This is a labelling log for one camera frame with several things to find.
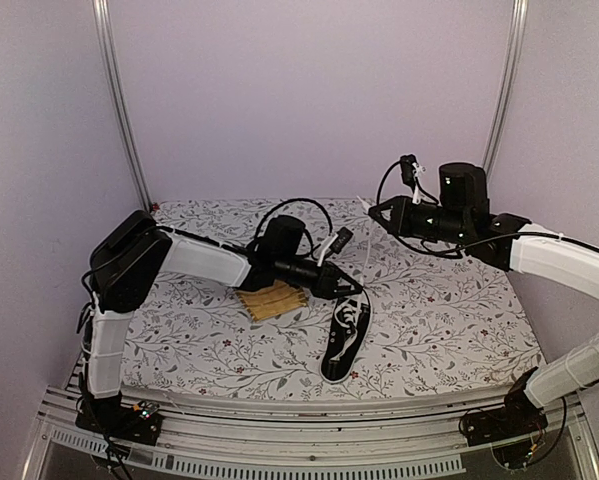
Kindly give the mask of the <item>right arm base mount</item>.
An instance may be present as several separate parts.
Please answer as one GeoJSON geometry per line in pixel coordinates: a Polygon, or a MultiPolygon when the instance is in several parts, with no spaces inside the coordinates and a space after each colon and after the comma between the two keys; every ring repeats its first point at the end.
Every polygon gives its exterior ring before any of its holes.
{"type": "Polygon", "coordinates": [[[548,426],[542,409],[531,403],[511,403],[489,409],[468,410],[459,420],[458,430],[469,446],[477,446],[539,433],[548,426]]]}

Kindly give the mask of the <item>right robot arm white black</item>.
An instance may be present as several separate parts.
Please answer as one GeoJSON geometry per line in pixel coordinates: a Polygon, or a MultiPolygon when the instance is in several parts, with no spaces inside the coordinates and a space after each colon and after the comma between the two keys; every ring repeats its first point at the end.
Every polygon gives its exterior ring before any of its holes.
{"type": "MultiPolygon", "coordinates": [[[[412,193],[378,199],[369,216],[397,241],[445,242],[438,257],[465,253],[504,272],[529,274],[564,285],[599,301],[599,247],[552,232],[531,220],[490,211],[486,172],[469,163],[440,166],[440,195],[420,186],[415,156],[397,161],[412,193]]],[[[559,359],[522,375],[496,415],[496,427],[516,436],[531,424],[535,410],[599,382],[599,333],[559,359]]]]}

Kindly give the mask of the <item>black white canvas sneaker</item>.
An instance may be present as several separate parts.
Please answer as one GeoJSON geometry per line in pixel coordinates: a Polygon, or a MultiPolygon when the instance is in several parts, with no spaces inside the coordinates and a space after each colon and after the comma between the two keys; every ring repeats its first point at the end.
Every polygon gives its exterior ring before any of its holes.
{"type": "Polygon", "coordinates": [[[362,291],[356,297],[339,299],[332,312],[328,346],[320,364],[320,374],[330,384],[342,383],[351,373],[372,321],[373,302],[365,279],[373,241],[374,228],[368,224],[363,266],[354,274],[362,291]]]}

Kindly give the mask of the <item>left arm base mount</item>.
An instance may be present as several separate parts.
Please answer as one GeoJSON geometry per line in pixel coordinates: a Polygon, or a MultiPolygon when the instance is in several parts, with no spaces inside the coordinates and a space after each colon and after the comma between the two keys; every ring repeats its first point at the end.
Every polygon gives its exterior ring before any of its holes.
{"type": "Polygon", "coordinates": [[[163,420],[158,404],[140,402],[126,407],[108,399],[83,401],[75,425],[111,439],[155,446],[163,420]]]}

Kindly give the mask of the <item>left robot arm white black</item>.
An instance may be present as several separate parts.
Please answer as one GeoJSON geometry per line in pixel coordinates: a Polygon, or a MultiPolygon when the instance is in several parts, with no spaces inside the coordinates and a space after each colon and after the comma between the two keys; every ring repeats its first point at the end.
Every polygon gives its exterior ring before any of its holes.
{"type": "Polygon", "coordinates": [[[107,434],[127,426],[127,412],[111,398],[121,390],[125,338],[134,313],[146,301],[161,273],[214,281],[257,292],[277,281],[301,287],[319,299],[338,300],[362,293],[362,285],[328,261],[348,242],[347,229],[332,233],[318,258],[301,254],[309,237],[300,219],[279,215],[258,226],[245,246],[231,245],[159,224],[135,211],[92,252],[82,283],[90,296],[80,319],[86,390],[95,399],[90,419],[107,434]]]}

